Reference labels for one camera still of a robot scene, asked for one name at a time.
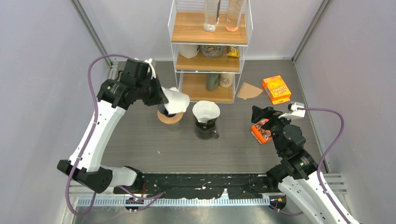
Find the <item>blue plastic funnel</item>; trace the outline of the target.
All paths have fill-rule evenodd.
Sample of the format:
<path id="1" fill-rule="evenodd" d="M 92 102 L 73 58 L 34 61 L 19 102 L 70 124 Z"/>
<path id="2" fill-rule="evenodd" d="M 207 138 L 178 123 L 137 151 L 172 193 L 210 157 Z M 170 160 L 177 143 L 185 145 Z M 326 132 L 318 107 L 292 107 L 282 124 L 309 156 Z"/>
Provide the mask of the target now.
<path id="1" fill-rule="evenodd" d="M 169 111 L 166 109 L 164 104 L 159 104 L 157 107 L 159 113 L 167 118 L 172 118 L 175 117 L 176 114 L 175 113 L 169 113 Z"/>

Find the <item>brown tape roll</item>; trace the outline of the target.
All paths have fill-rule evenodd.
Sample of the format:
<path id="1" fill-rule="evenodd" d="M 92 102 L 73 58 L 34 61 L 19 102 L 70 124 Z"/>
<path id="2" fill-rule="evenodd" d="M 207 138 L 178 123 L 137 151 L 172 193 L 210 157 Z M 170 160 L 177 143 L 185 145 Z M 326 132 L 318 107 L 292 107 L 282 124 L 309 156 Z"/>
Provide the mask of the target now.
<path id="1" fill-rule="evenodd" d="M 161 114 L 159 110 L 157 110 L 158 119 L 162 123 L 167 124 L 167 125 L 172 125 L 172 124 L 178 123 L 182 119 L 183 114 L 184 114 L 183 112 L 180 112 L 180 113 L 175 114 L 175 116 L 173 116 L 173 117 L 167 117 L 164 114 Z"/>

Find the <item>white paper coffee filter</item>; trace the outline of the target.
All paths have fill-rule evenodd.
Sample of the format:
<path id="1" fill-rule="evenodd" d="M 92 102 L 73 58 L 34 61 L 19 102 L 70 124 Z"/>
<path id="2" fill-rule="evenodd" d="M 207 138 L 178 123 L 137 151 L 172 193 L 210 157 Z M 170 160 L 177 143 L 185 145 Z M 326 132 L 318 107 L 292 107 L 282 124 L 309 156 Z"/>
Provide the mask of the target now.
<path id="1" fill-rule="evenodd" d="M 197 122 L 207 123 L 209 120 L 220 116 L 220 108 L 212 101 L 198 101 L 192 108 L 192 112 Z"/>

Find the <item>dark green coffee dripper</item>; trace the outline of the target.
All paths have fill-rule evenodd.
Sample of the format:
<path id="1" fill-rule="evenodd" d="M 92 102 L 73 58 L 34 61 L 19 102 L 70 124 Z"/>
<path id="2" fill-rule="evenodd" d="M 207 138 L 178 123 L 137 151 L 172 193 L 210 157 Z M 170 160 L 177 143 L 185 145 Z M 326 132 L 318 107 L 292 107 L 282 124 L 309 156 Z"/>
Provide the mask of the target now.
<path id="1" fill-rule="evenodd" d="M 200 128 L 201 130 L 209 130 L 216 126 L 216 119 L 210 119 L 206 122 L 199 122 L 198 120 L 195 121 L 196 127 Z"/>

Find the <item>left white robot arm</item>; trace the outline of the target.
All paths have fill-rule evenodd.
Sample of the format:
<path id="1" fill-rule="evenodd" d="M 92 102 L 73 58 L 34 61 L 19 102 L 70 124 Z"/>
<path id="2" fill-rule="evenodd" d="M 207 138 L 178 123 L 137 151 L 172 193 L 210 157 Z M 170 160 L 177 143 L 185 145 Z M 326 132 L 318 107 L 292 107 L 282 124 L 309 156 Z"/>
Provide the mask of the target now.
<path id="1" fill-rule="evenodd" d="M 101 164 L 110 137 L 135 101 L 152 106 L 167 103 L 159 79 L 156 77 L 153 59 L 141 61 L 128 59 L 120 78 L 107 79 L 94 97 L 94 114 L 75 152 L 66 160 L 60 160 L 57 169 L 72 180 L 96 193 L 109 187 L 124 186 L 132 193 L 143 187 L 142 173 L 130 166 L 107 167 Z"/>

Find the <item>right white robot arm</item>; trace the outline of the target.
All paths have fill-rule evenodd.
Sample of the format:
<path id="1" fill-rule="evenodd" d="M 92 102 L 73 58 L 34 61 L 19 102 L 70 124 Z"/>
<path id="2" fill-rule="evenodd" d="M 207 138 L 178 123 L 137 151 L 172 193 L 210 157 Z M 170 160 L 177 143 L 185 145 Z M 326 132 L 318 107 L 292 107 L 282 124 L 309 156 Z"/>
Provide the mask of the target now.
<path id="1" fill-rule="evenodd" d="M 310 109 L 300 103 L 290 103 L 288 110 L 288 113 L 283 113 L 270 106 L 252 107 L 251 122 L 256 124 L 267 120 L 262 127 L 270 131 L 276 154 L 281 158 L 279 165 L 266 172 L 267 187 L 284 193 L 314 224 L 357 224 L 358 220 L 336 197 L 321 171 L 325 156 L 343 133 L 343 116 L 331 109 Z M 341 121 L 338 135 L 319 162 L 305 150 L 306 139 L 301 128 L 291 124 L 295 119 L 304 118 L 306 111 L 310 110 L 334 113 Z"/>

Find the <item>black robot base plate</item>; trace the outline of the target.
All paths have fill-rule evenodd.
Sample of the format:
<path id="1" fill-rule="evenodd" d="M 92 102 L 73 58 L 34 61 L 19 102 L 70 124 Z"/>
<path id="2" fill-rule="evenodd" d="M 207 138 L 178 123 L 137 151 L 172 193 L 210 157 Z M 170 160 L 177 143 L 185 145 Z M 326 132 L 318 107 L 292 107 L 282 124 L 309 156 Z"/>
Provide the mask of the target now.
<path id="1" fill-rule="evenodd" d="M 266 175 L 262 174 L 140 174 L 132 186 L 115 187 L 114 194 L 154 197 L 174 202 L 212 200 L 218 203 L 221 197 L 230 202 L 252 203 L 283 209 L 287 197 L 281 193 Z"/>

